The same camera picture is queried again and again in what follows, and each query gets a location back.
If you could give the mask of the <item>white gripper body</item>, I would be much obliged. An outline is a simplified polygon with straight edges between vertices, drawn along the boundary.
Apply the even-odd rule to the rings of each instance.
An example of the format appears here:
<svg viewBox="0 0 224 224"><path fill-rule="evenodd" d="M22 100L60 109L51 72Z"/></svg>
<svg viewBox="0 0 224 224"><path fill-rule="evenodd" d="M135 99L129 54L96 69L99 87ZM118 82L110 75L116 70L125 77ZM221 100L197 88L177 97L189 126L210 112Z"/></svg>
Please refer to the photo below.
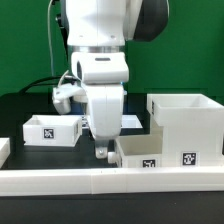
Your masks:
<svg viewBox="0 0 224 224"><path fill-rule="evenodd" d="M85 85L86 117L95 140L115 139L121 131L124 89L121 84Z"/></svg>

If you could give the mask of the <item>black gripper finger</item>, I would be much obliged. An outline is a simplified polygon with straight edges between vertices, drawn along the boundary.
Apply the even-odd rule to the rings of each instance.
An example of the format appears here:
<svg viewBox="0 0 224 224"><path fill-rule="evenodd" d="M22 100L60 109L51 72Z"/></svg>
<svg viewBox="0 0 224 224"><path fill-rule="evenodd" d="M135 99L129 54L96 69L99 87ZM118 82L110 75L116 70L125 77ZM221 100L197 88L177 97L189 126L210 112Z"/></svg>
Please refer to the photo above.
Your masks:
<svg viewBox="0 0 224 224"><path fill-rule="evenodd" d="M106 158L108 153L108 140L95 141L95 155L97 158Z"/></svg>

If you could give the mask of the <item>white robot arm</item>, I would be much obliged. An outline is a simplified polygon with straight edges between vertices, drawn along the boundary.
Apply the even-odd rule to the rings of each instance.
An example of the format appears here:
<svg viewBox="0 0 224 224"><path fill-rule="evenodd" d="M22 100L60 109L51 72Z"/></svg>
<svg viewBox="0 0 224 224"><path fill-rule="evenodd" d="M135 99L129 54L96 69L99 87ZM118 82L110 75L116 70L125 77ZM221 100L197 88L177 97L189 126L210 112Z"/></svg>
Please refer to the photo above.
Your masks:
<svg viewBox="0 0 224 224"><path fill-rule="evenodd" d="M108 144L121 132L123 84L129 80L124 47L129 40L151 41L166 27L168 0L61 0L68 32L70 74L75 84L60 82L53 103L61 114L70 102L84 105L95 140L95 155L105 158Z"/></svg>

